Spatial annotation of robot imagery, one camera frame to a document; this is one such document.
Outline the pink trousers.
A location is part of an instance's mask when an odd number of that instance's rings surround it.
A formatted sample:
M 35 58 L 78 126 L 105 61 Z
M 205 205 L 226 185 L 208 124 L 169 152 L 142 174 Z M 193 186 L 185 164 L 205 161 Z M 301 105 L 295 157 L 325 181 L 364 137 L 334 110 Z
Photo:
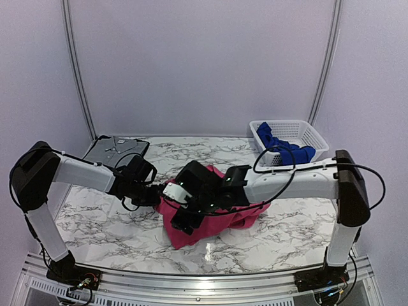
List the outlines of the pink trousers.
M 175 183 L 185 185 L 187 191 L 193 196 L 209 194 L 229 194 L 229 210 L 224 216 L 205 217 L 201 226 L 188 235 L 171 226 L 171 219 L 175 215 L 179 204 L 161 200 L 156 211 L 163 216 L 163 225 L 168 234 L 172 246 L 181 249 L 187 245 L 194 245 L 199 240 L 218 235 L 228 228 L 250 228 L 269 206 L 253 204 L 249 210 L 249 202 L 244 198 L 244 177 L 251 167 L 249 165 L 233 166 L 226 173 L 219 171 L 215 166 L 203 166 L 197 161 L 191 161 L 173 180 Z

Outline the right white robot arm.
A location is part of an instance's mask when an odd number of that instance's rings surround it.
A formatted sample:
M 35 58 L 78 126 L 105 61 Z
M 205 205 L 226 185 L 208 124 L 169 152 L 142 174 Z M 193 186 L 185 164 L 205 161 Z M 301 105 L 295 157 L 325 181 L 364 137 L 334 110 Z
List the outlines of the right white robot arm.
M 166 184 L 164 197 L 179 204 L 186 214 L 221 216 L 232 211 L 263 207 L 277 199 L 325 198 L 337 203 L 337 216 L 316 280 L 330 285 L 340 276 L 358 230 L 377 207 L 368 200 L 362 171 L 381 175 L 356 164 L 346 150 L 335 157 L 307 164 L 291 163 L 259 169 L 256 165 L 232 166 L 219 177 L 197 161 L 186 164 L 173 182 Z

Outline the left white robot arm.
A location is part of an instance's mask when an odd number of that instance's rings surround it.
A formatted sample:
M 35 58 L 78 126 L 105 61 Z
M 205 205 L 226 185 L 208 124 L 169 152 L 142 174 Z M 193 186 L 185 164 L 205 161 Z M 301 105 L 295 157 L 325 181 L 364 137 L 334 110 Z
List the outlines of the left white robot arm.
M 58 187 L 70 190 L 79 186 L 113 196 L 121 203 L 130 201 L 136 208 L 156 207 L 161 201 L 160 187 L 153 183 L 156 173 L 155 167 L 139 155 L 127 165 L 113 167 L 38 141 L 12 166 L 8 184 L 11 199 L 50 260 L 49 271 L 74 284 L 80 279 L 80 269 L 55 223 L 62 203 L 50 203 L 54 192 Z

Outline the white plastic laundry basket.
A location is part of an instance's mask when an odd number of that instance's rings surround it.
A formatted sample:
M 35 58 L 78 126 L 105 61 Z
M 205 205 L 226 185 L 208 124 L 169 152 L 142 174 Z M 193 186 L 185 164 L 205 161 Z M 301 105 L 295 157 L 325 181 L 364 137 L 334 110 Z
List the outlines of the white plastic laundry basket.
M 266 122 L 272 129 L 272 134 L 280 140 L 297 144 L 300 147 L 311 146 L 315 148 L 316 154 L 311 162 L 317 161 L 325 152 L 329 151 L 329 146 L 325 139 L 309 123 L 302 120 L 253 120 L 249 123 L 249 128 L 254 137 L 254 145 L 261 153 L 265 146 L 262 144 L 257 129 L 261 123 Z

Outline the folded grey polo shirt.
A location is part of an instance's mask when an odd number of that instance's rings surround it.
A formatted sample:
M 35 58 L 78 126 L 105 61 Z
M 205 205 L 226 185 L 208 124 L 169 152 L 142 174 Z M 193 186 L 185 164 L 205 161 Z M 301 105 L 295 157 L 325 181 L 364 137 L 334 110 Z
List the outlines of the folded grey polo shirt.
M 143 157 L 149 147 L 150 143 L 145 140 L 102 135 L 91 145 L 84 159 L 116 168 L 128 164 L 134 156 Z

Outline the blue garment in basket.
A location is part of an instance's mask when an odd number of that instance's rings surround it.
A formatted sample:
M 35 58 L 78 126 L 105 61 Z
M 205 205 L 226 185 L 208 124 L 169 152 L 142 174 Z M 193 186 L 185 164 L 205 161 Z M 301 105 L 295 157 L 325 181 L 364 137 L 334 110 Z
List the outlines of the blue garment in basket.
M 266 165 L 287 166 L 310 163 L 316 154 L 315 148 L 311 146 L 300 147 L 275 137 L 266 122 L 261 123 L 256 132 L 265 146 L 260 158 Z

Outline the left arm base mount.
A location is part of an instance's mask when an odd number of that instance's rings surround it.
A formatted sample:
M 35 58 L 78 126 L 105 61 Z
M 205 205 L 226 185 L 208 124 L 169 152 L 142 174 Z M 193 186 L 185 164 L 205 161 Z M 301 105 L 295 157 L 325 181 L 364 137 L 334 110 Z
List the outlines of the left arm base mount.
M 71 290 L 97 290 L 101 280 L 101 271 L 78 266 L 69 261 L 51 261 L 47 267 L 47 278 L 71 286 Z

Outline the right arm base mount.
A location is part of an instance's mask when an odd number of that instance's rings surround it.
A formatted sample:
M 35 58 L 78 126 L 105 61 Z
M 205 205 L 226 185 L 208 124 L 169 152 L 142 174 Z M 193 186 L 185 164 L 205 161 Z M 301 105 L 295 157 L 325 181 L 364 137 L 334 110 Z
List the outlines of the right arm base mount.
M 341 284 L 349 280 L 346 265 L 328 266 L 296 272 L 295 286 L 299 292 L 317 290 Z

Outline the aluminium front frame rail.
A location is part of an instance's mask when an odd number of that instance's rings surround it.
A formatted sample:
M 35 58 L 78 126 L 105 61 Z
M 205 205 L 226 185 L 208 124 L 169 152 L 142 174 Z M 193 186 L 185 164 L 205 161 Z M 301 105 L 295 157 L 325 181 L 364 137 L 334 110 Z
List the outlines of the aluminium front frame rail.
M 69 291 L 68 285 L 46 277 L 38 254 L 27 255 L 11 305 L 317 305 L 330 291 L 343 305 L 384 305 L 374 271 L 366 256 L 354 259 L 349 281 L 330 288 L 300 292 L 296 270 L 235 275 L 182 275 L 100 268 L 99 287 L 91 294 Z

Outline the right aluminium corner post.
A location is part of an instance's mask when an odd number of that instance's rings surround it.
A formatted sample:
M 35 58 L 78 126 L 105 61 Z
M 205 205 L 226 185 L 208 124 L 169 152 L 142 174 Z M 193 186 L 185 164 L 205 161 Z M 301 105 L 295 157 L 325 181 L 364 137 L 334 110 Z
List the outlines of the right aluminium corner post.
M 324 53 L 323 65 L 321 68 L 321 73 L 319 80 L 317 82 L 317 88 L 315 91 L 312 106 L 309 112 L 307 122 L 313 126 L 317 121 L 317 116 L 319 110 L 323 104 L 324 92 L 326 89 L 326 84 L 328 82 L 328 77 L 330 70 L 333 65 L 333 60 L 335 57 L 335 51 L 339 39 L 341 15 L 344 2 L 342 0 L 335 0 L 333 3 L 333 12 L 331 16 L 331 24 L 329 28 L 329 36 L 326 44 L 326 51 Z

